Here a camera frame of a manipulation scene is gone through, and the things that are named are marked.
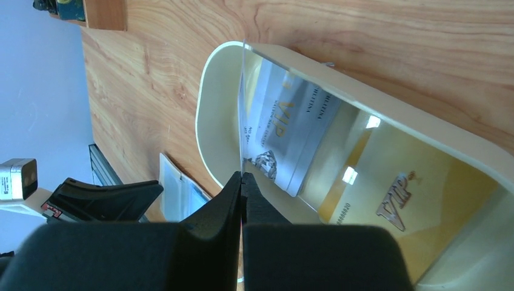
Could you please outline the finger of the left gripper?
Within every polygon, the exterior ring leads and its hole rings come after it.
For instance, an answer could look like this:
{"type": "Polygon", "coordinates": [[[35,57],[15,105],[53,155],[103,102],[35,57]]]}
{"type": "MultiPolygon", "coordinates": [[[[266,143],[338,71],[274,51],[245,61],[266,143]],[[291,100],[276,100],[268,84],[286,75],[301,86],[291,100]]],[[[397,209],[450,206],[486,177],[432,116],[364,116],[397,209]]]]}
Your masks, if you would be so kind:
{"type": "Polygon", "coordinates": [[[47,222],[138,222],[164,190],[157,180],[97,186],[67,178],[42,205],[47,222]]]}

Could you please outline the silver VIP card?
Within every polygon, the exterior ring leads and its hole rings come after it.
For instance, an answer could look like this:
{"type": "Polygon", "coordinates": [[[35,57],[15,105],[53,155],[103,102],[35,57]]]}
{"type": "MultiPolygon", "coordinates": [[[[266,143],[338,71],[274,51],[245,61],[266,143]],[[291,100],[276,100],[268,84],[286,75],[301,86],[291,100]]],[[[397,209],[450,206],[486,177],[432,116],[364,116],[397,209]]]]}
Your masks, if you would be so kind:
{"type": "Polygon", "coordinates": [[[266,59],[250,94],[244,160],[295,197],[342,101],[266,59]]]}

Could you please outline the beige leather card holder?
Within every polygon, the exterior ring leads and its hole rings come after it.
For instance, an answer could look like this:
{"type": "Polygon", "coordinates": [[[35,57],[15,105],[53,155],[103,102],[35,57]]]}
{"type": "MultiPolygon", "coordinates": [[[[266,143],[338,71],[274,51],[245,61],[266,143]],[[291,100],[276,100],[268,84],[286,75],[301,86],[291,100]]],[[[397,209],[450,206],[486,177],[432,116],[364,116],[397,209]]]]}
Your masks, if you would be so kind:
{"type": "Polygon", "coordinates": [[[164,154],[159,154],[159,183],[163,187],[160,208],[166,221],[180,222],[211,197],[164,154]]]}

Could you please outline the gold VIP card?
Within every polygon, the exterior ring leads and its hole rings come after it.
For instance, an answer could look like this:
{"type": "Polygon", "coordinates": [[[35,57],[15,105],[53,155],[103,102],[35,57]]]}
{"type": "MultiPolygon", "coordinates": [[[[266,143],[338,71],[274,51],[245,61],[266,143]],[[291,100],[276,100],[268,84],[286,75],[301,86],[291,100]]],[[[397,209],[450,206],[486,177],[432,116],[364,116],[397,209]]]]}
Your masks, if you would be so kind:
{"type": "Polygon", "coordinates": [[[418,281],[497,189],[475,167],[372,115],[318,214],[329,224],[365,224],[397,240],[418,281]]]}

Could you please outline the clear plastic card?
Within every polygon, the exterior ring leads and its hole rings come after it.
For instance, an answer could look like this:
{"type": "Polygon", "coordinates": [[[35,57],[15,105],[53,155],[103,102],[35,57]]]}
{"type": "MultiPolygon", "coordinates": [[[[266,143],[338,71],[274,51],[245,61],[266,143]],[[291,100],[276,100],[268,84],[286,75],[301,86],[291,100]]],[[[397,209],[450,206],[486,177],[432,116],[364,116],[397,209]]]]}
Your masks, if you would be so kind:
{"type": "Polygon", "coordinates": [[[238,89],[238,125],[239,125],[239,156],[240,156],[240,173],[241,178],[245,173],[245,157],[247,153],[246,141],[246,109],[245,109],[245,53],[246,53],[246,39],[242,40],[242,60],[241,60],[241,74],[238,89]]]}

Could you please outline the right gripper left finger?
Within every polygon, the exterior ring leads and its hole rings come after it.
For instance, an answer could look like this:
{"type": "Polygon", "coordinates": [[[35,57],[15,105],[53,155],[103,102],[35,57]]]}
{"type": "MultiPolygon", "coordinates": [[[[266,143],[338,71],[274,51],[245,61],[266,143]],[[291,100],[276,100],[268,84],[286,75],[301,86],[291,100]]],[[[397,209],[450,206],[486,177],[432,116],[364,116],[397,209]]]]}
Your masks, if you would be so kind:
{"type": "Polygon", "coordinates": [[[242,175],[181,222],[55,222],[33,232],[2,290],[235,290],[242,175]]]}

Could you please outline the wooden compartment organizer box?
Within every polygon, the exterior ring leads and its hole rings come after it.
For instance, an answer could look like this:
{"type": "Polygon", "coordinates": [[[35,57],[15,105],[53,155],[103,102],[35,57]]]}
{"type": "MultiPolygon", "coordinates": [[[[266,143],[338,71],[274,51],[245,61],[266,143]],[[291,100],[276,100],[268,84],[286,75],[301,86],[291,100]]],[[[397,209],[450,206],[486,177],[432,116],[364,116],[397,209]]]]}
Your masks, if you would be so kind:
{"type": "Polygon", "coordinates": [[[125,0],[83,0],[85,22],[74,20],[62,20],[82,27],[126,31],[127,30],[127,1],[125,0]]]}

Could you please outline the beige oval plastic tray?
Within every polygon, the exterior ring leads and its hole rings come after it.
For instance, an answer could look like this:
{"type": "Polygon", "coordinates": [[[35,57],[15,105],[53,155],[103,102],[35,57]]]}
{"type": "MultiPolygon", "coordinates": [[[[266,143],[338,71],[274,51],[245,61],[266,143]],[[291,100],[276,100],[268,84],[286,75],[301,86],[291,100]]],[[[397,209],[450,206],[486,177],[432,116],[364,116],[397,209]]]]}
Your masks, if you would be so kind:
{"type": "Polygon", "coordinates": [[[285,218],[378,226],[418,290],[513,289],[513,156],[285,47],[229,41],[201,76],[196,140],[285,218]]]}

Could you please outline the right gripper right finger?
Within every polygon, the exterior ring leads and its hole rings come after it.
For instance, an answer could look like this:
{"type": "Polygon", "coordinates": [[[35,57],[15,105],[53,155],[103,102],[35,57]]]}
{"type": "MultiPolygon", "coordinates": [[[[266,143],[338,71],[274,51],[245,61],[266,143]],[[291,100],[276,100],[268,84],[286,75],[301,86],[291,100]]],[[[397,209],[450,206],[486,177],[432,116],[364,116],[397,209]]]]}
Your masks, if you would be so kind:
{"type": "Polygon", "coordinates": [[[292,224],[241,180],[246,290],[413,290],[398,243],[363,225],[292,224]]]}

